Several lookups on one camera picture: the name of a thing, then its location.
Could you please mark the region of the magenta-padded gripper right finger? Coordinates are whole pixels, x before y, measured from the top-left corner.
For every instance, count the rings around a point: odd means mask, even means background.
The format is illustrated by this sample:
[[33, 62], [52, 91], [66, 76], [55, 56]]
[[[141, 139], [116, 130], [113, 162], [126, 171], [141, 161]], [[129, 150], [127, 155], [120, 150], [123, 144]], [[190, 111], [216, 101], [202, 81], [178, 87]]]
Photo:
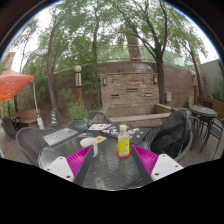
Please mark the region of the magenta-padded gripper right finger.
[[134, 144], [131, 145], [131, 155], [134, 158], [144, 185], [182, 169], [182, 166], [167, 154], [157, 155]]

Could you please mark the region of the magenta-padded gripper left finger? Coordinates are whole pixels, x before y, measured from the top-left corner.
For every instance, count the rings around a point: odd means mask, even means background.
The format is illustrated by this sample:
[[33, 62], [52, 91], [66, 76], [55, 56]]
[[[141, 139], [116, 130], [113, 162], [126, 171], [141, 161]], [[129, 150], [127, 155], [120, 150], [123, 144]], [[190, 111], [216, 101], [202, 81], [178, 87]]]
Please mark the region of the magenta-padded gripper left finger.
[[93, 158], [93, 146], [87, 146], [68, 157], [59, 156], [45, 170], [81, 186]]

